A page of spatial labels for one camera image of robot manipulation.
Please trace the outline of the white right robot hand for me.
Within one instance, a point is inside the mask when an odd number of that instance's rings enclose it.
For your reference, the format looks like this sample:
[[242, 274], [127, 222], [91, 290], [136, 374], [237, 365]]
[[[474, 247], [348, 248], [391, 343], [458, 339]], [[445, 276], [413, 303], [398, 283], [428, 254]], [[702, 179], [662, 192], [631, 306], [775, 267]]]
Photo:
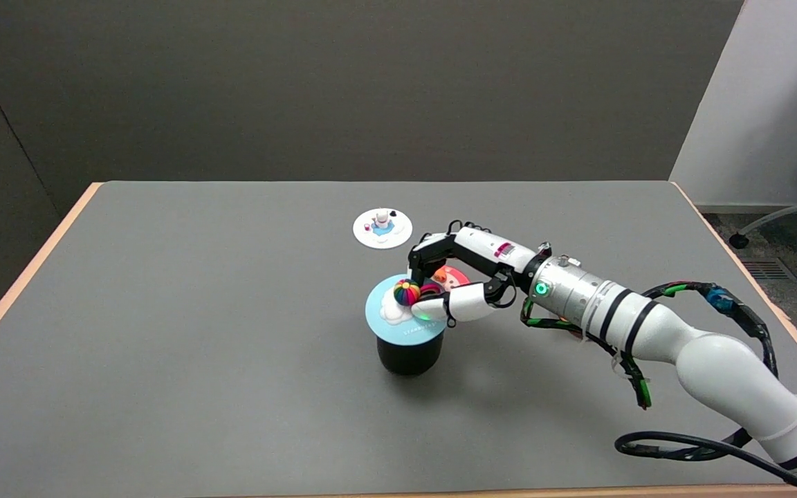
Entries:
[[439, 295], [425, 295], [411, 306], [420, 320], [470, 322], [490, 315], [493, 310], [508, 308], [502, 303], [505, 292], [529, 293], [535, 270], [551, 257], [551, 249], [535, 252], [475, 223], [454, 220], [446, 232], [426, 234], [408, 253], [408, 277], [417, 286], [434, 277], [449, 259], [458, 259], [487, 275], [486, 282], [457, 286]]

